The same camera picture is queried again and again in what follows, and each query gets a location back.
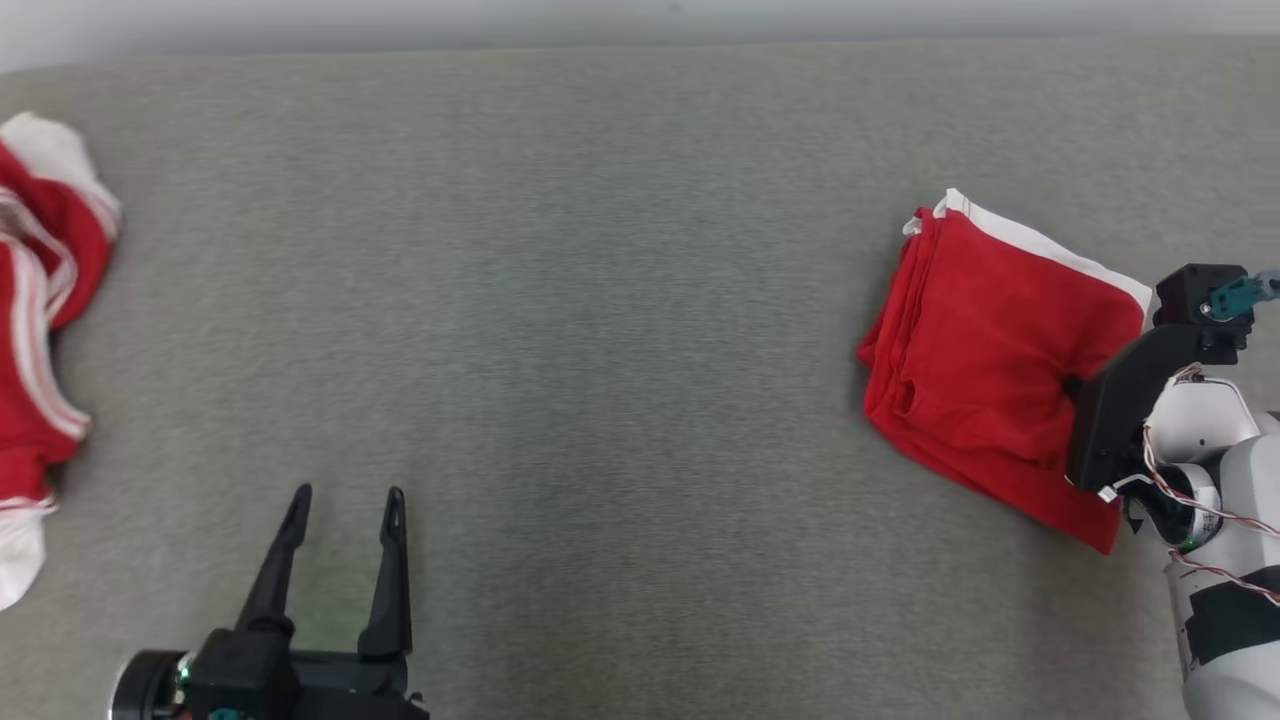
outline gray table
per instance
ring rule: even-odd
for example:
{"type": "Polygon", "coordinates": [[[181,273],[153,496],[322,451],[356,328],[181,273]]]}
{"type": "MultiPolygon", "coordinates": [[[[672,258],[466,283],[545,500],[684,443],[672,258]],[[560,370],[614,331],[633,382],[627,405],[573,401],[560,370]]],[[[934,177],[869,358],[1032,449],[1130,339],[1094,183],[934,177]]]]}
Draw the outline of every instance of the gray table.
{"type": "MultiPolygon", "coordinates": [[[[895,452],[851,350],[947,186],[1153,283],[1277,264],[1275,40],[148,60],[0,79],[127,229],[56,341],[96,419],[0,614],[6,720],[81,719],[291,598],[353,647],[411,505],[415,685],[467,717],[1176,717],[1162,551],[895,452]]],[[[1280,406],[1280,319],[1229,375],[1280,406]]]]}

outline cable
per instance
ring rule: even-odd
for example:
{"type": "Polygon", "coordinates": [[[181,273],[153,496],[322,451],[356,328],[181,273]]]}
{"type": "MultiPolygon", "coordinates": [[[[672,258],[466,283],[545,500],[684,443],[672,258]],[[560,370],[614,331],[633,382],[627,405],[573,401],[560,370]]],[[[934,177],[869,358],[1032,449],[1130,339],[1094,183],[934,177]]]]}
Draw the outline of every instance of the cable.
{"type": "MultiPolygon", "coordinates": [[[[1178,370],[1176,373],[1174,373],[1171,378],[1169,378],[1169,384],[1166,386],[1166,389],[1181,383],[1199,382],[1199,379],[1203,379],[1202,370],[1203,366],[1199,363],[1192,363],[1190,365],[1183,368],[1181,370],[1178,370]]],[[[1204,512],[1216,515],[1219,518],[1222,518],[1224,520],[1233,520],[1235,523],[1240,523],[1247,529],[1253,530],[1256,533],[1262,533],[1265,536],[1280,538],[1280,532],[1277,532],[1271,525],[1263,523],[1262,520],[1258,520],[1257,518],[1247,518],[1244,515],[1236,515],[1234,512],[1228,512],[1217,507],[1211,507],[1202,502],[1197,502],[1194,498],[1188,497],[1187,495],[1183,495],[1175,491],[1172,487],[1170,487],[1169,483],[1165,480],[1165,478],[1160,474],[1160,470],[1157,469],[1156,450],[1151,443],[1149,421],[1144,423],[1142,427],[1142,460],[1147,465],[1147,470],[1151,473],[1149,482],[1152,482],[1152,484],[1155,484],[1160,489],[1160,492],[1162,492],[1169,498],[1188,507],[1196,507],[1198,510],[1203,510],[1204,512]]],[[[1125,480],[1132,480],[1132,479],[1133,479],[1132,477],[1125,478],[1125,480]]],[[[1271,605],[1280,607],[1280,592],[1275,592],[1268,588],[1245,582],[1226,569],[1217,568],[1215,565],[1204,565],[1203,562],[1197,562],[1194,560],[1190,560],[1176,548],[1169,550],[1169,557],[1174,562],[1178,562],[1180,565],[1185,565],[1196,570],[1204,570],[1206,573],[1212,573],[1215,575],[1219,575],[1220,578],[1226,578],[1229,583],[1239,585],[1249,592],[1261,594],[1262,597],[1267,598],[1267,601],[1270,601],[1271,605]]]]}
{"type": "Polygon", "coordinates": [[[1147,483],[1148,486],[1155,484],[1147,475],[1143,475],[1142,473],[1134,473],[1128,478],[1121,478],[1115,483],[1111,483],[1111,488],[1115,489],[1116,492],[1120,492],[1121,489],[1129,487],[1130,483],[1147,483]]]}
{"type": "Polygon", "coordinates": [[[1194,568],[1196,570],[1204,570],[1206,573],[1213,573],[1215,575],[1226,578],[1228,582],[1230,582],[1231,584],[1240,585],[1242,588],[1249,592],[1256,592],[1262,597],[1267,598],[1268,601],[1271,601],[1271,605],[1280,607],[1280,592],[1275,592],[1262,585],[1254,585],[1253,583],[1242,580],[1240,578],[1233,575],[1231,573],[1221,568],[1216,568],[1213,565],[1204,565],[1203,562],[1196,562],[1194,560],[1188,559],[1185,555],[1178,552],[1176,550],[1170,550],[1169,557],[1171,557],[1174,562],[1187,565],[1188,568],[1194,568]]]}

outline white stripe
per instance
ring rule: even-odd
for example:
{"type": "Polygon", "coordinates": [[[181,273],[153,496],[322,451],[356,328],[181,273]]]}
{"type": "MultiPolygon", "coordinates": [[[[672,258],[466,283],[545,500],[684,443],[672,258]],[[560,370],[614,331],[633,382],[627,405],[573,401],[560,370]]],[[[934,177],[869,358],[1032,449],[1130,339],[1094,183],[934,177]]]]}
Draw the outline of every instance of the white stripe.
{"type": "Polygon", "coordinates": [[[45,273],[40,261],[17,240],[0,236],[13,258],[14,301],[9,316],[18,379],[40,414],[58,432],[81,439],[88,415],[70,406],[58,392],[49,363],[47,325],[42,313],[45,273]]]}
{"type": "Polygon", "coordinates": [[[74,190],[81,201],[88,206],[90,213],[93,213],[93,217],[97,218],[97,224],[102,225],[106,241],[115,242],[115,238],[120,234],[119,201],[116,201],[116,208],[113,210],[101,197],[79,188],[74,190]]]}
{"type": "MultiPolygon", "coordinates": [[[[1075,252],[1062,247],[1061,245],[1053,242],[1043,233],[1032,229],[1021,223],[1015,223],[1009,218],[1002,218],[991,210],[984,210],[978,205],[974,205],[968,197],[960,193],[959,190],[950,187],[947,188],[947,196],[938,202],[937,208],[933,209],[934,218],[945,218],[947,210],[955,210],[969,218],[978,229],[989,234],[991,237],[1012,245],[1019,250],[1030,252],[1039,258],[1047,260],[1053,260],[1061,265],[1066,265],[1078,273],[1083,273],[1092,278],[1097,278],[1117,290],[1124,291],[1129,297],[1133,297],[1138,307],[1142,309],[1143,314],[1151,305],[1151,288],[1142,284],[1140,282],[1128,277],[1121,275],[1114,270],[1108,270],[1088,258],[1080,258],[1075,252]]],[[[902,228],[904,234],[915,234],[922,229],[920,220],[913,218],[902,228]]]]}
{"type": "MultiPolygon", "coordinates": [[[[49,231],[45,229],[45,225],[32,214],[22,199],[6,187],[0,187],[0,210],[8,210],[13,214],[15,225],[13,234],[32,237],[58,256],[58,268],[49,275],[49,284],[46,286],[49,297],[45,302],[45,314],[52,322],[58,311],[67,304],[67,299],[72,296],[72,291],[76,290],[78,275],[76,256],[65,242],[49,234],[49,231]]],[[[3,219],[4,215],[0,213],[0,220],[3,219]]]]}
{"type": "Polygon", "coordinates": [[[54,500],[52,493],[45,496],[44,500],[31,500],[29,497],[8,497],[0,500],[0,512],[12,512],[18,510],[29,510],[38,515],[49,515],[50,512],[58,511],[58,501],[54,500]]]}

